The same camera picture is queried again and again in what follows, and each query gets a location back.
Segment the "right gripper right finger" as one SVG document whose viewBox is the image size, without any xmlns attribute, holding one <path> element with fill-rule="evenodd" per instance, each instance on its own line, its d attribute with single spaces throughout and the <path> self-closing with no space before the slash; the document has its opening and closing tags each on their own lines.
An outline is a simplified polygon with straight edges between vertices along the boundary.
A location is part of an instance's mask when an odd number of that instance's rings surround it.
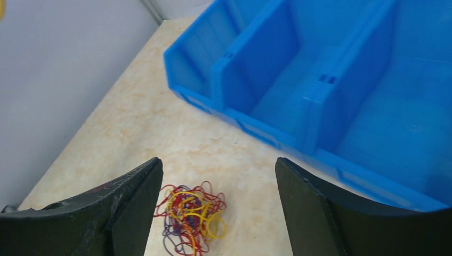
<svg viewBox="0 0 452 256">
<path fill-rule="evenodd" d="M 294 255 L 451 255 L 451 209 L 412 211 L 367 199 L 291 160 L 275 164 Z"/>
</svg>

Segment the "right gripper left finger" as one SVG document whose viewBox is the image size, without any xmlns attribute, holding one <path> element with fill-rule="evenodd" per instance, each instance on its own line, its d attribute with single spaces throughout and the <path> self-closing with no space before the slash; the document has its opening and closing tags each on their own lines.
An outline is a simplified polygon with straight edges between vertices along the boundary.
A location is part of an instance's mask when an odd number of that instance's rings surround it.
<svg viewBox="0 0 452 256">
<path fill-rule="evenodd" d="M 163 180 L 154 157 L 40 210 L 1 213 L 1 255 L 144 255 Z"/>
</svg>

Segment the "coloured wire ball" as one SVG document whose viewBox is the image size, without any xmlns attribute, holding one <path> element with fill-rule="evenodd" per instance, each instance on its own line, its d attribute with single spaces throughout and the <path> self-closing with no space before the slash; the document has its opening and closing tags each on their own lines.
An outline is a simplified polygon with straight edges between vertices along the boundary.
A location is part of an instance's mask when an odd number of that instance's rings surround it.
<svg viewBox="0 0 452 256">
<path fill-rule="evenodd" d="M 192 188 L 168 184 L 160 191 L 164 197 L 154 217 L 163 218 L 163 246 L 169 255 L 205 255 L 211 242 L 226 235 L 225 195 L 214 193 L 209 181 Z"/>
</svg>

